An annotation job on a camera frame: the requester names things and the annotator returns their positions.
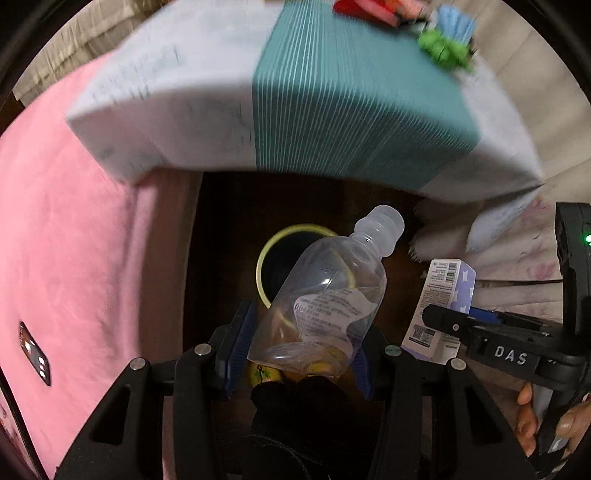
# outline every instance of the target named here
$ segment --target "hand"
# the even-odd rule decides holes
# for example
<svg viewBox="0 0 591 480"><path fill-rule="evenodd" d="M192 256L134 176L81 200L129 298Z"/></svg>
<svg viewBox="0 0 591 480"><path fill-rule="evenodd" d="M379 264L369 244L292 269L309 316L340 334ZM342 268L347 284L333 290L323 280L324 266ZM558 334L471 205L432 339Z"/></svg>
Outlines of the hand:
<svg viewBox="0 0 591 480"><path fill-rule="evenodd" d="M517 421L515 422L515 437L519 440L525 454L530 456L535 450L535 434L538 431L538 417L534 413L531 400L534 390L531 383L526 382L519 392L517 403ZM566 455L574 452L591 424L591 400L586 400L571 408L556 426L556 436L568 438L569 444Z"/></svg>

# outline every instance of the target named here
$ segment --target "teal stripe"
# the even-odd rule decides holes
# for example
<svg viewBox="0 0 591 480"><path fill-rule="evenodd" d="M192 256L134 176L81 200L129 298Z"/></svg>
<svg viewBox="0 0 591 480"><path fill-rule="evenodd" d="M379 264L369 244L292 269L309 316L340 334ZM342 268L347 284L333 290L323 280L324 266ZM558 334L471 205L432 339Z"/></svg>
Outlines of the teal stripe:
<svg viewBox="0 0 591 480"><path fill-rule="evenodd" d="M258 168L419 189L478 143L459 86L403 33L287 2L253 78Z"/></svg>

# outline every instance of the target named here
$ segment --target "white box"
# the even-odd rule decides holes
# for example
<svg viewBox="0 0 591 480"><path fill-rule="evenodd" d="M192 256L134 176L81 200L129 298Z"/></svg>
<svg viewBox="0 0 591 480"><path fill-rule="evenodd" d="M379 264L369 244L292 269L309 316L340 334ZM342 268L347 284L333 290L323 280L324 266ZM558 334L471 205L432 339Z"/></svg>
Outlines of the white box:
<svg viewBox="0 0 591 480"><path fill-rule="evenodd" d="M420 360L445 364L457 355L460 341L438 330L425 327L421 315L427 305L439 305L468 313L474 294L476 273L461 260L431 260L425 286L414 311L402 348Z"/></svg>

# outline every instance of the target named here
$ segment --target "clear plastic bottle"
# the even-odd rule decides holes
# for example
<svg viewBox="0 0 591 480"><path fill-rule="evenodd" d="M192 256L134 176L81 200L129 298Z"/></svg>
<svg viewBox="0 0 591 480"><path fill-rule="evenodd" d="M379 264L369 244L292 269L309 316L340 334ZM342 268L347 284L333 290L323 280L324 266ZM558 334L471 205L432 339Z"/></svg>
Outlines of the clear plastic bottle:
<svg viewBox="0 0 591 480"><path fill-rule="evenodd" d="M384 298L381 259L403 230L402 216L379 205L351 236L310 245L256 330L248 359L303 375L342 375Z"/></svg>

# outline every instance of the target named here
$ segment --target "green toy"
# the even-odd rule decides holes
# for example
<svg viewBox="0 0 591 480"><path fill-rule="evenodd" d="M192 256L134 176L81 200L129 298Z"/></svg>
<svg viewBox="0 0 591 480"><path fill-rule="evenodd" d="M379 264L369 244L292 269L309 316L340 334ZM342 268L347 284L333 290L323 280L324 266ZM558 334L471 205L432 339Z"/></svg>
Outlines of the green toy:
<svg viewBox="0 0 591 480"><path fill-rule="evenodd" d="M439 30L423 30L418 46L427 52L433 61L446 70L461 67L471 70L470 48L451 38L444 37Z"/></svg>

